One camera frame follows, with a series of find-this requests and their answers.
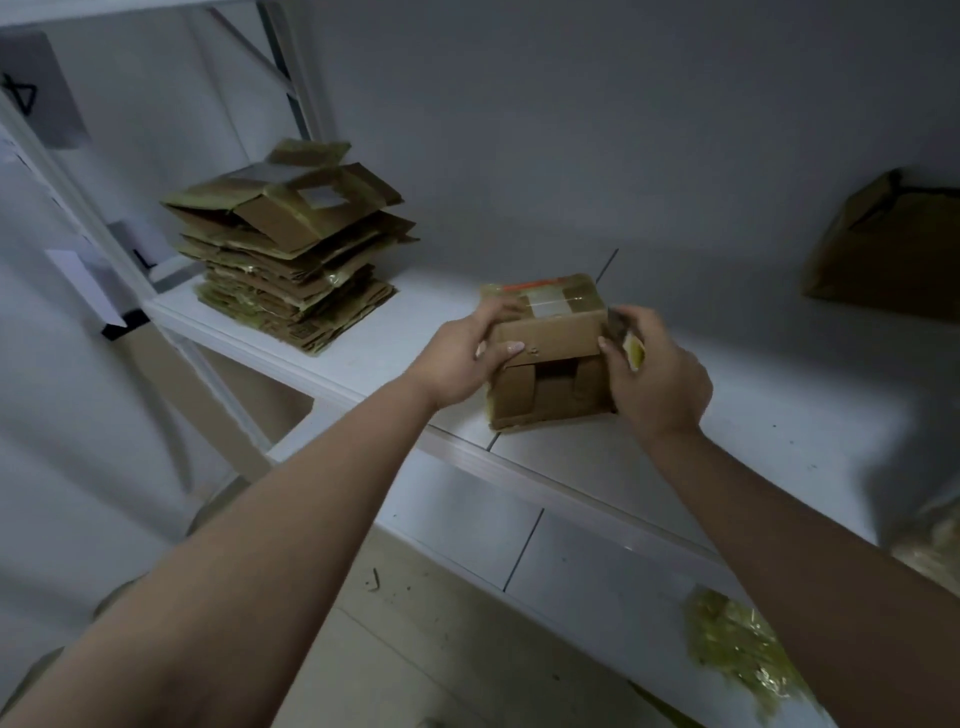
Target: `small cardboard box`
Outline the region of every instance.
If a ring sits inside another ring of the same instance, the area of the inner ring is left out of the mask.
[[[163,205],[206,234],[260,232],[282,252],[307,246],[400,194],[362,164],[340,166],[346,143],[284,140],[265,161],[167,196]]]
[[[597,338],[607,330],[607,307],[590,276],[484,286],[487,296],[516,296],[520,317],[496,324],[488,346],[522,341],[526,348],[491,382],[491,429],[612,412],[607,363]]]
[[[960,323],[960,190],[898,170],[844,203],[806,264],[804,293]]]

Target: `fingers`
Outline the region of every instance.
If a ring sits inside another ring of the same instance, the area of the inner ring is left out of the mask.
[[[468,318],[472,319],[474,324],[476,324],[479,335],[482,337],[487,329],[499,319],[503,318],[506,314],[518,313],[519,309],[520,305],[517,299],[494,296],[481,301],[480,305],[476,307],[476,310],[473,311]]]
[[[634,322],[645,347],[656,348],[673,343],[670,331],[667,330],[666,324],[659,313],[653,308],[644,308],[638,305],[619,305],[615,306],[614,309]]]
[[[484,370],[485,378],[489,379],[497,369],[522,352],[523,346],[522,341],[506,341],[487,347],[483,356],[477,360]]]
[[[633,374],[630,369],[630,363],[627,356],[613,342],[601,336],[597,342],[600,345],[600,351],[607,359],[607,369],[610,370],[610,380],[618,381]]]

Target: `stack of flattened cardboard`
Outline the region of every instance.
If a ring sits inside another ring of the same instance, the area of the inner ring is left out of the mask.
[[[284,139],[265,161],[163,200],[189,227],[179,250],[206,263],[203,303],[317,353],[389,299],[373,257],[416,238],[383,211],[399,193],[349,145]]]

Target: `tiled floor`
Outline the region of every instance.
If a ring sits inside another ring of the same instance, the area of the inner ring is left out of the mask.
[[[415,728],[426,718],[444,728],[673,728],[626,680],[375,528],[275,728]]]

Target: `yellow plastic wrap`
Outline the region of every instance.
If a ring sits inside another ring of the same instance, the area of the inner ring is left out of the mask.
[[[960,478],[921,510],[891,544],[890,552],[960,596]]]
[[[773,717],[787,698],[802,695],[816,704],[777,635],[756,609],[704,590],[687,606],[686,629],[690,656],[750,691],[761,721]]]

